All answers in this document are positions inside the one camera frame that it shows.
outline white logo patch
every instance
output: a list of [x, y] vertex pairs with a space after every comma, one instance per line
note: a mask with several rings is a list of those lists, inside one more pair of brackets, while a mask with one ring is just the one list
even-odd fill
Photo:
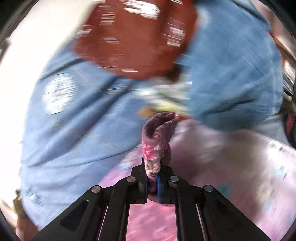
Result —
[[45, 111], [52, 115], [64, 110], [76, 92], [73, 78], [69, 74], [58, 74], [46, 86], [42, 95]]
[[127, 0], [124, 5], [128, 6], [125, 7], [124, 10], [131, 13], [140, 14], [145, 18], [157, 19], [160, 13], [159, 8], [155, 4], [148, 2]]

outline pink blanket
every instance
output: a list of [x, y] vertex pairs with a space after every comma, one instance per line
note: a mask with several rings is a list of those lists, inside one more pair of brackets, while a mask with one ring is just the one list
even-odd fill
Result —
[[[211, 184], [262, 229], [280, 240], [296, 218], [296, 151], [249, 130], [224, 133], [181, 122], [170, 142], [174, 174]], [[114, 185], [140, 165], [141, 146], [99, 183]], [[174, 205], [131, 205], [126, 240], [177, 240]]]

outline metal screw head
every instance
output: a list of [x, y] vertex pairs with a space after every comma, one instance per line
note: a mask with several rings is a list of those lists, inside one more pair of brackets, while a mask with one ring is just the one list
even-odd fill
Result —
[[177, 182], [179, 180], [179, 178], [177, 176], [170, 176], [170, 181], [171, 182]]
[[133, 182], [136, 180], [136, 178], [133, 177], [133, 176], [129, 176], [129, 177], [127, 177], [126, 180], [127, 180], [129, 183], [133, 183]]
[[207, 192], [212, 192], [212, 191], [214, 191], [214, 188], [213, 188], [213, 186], [211, 186], [211, 185], [205, 185], [205, 190], [206, 190]]
[[99, 186], [93, 186], [93, 187], [91, 188], [91, 191], [94, 192], [94, 193], [97, 193], [97, 192], [99, 192], [100, 190], [101, 190], [101, 188], [100, 188]]

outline floral towel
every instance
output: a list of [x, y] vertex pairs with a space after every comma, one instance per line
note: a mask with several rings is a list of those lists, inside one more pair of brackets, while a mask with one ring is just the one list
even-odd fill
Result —
[[156, 178], [161, 164], [168, 165], [170, 162], [169, 141], [179, 119], [180, 116], [177, 113], [162, 112], [155, 114], [143, 126], [142, 151], [150, 192], [156, 191]]

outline pink fabric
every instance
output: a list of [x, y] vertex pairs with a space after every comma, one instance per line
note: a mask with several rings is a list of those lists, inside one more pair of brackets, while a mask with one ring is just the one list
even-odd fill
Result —
[[[170, 147], [175, 175], [192, 185], [216, 187], [272, 241], [285, 235], [296, 218], [294, 149], [248, 130], [223, 133], [193, 120], [178, 124]], [[138, 146], [100, 185], [129, 176], [141, 159]], [[177, 240], [174, 205], [150, 200], [131, 205], [127, 240]]]
[[143, 126], [142, 152], [149, 180], [149, 191], [156, 191], [156, 178], [161, 164], [168, 165], [171, 159], [170, 145], [180, 116], [174, 112], [155, 114]]

